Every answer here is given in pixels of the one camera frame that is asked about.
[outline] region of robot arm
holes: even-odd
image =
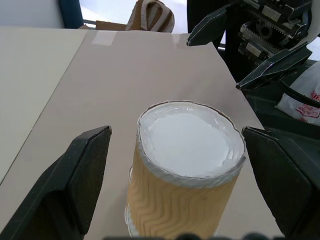
[[[207,44],[241,23],[238,51],[257,66],[237,84],[240,90],[276,82],[290,97],[320,108],[282,79],[312,54],[307,44],[320,33],[319,0],[234,0],[207,15],[190,34],[187,45]]]

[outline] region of metal gear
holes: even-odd
[[[274,29],[262,20],[256,24],[256,30],[260,38],[264,40],[270,39],[274,33]]]

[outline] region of white plastic bag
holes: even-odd
[[[320,61],[301,74],[290,86],[308,98],[320,102]],[[283,94],[277,109],[300,121],[320,126],[320,108],[303,104]]]

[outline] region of white wall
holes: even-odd
[[[64,27],[58,0],[0,0],[0,25]]]

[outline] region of beige table surface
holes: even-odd
[[[86,32],[0,26],[0,183]]]
[[[0,231],[37,178],[84,131],[111,125],[104,180],[87,240],[127,236],[124,209],[137,119],[150,105],[191,100],[227,114],[242,129],[261,128],[212,45],[187,47],[187,35],[89,30],[0,185]],[[247,162],[218,233],[280,235]]]

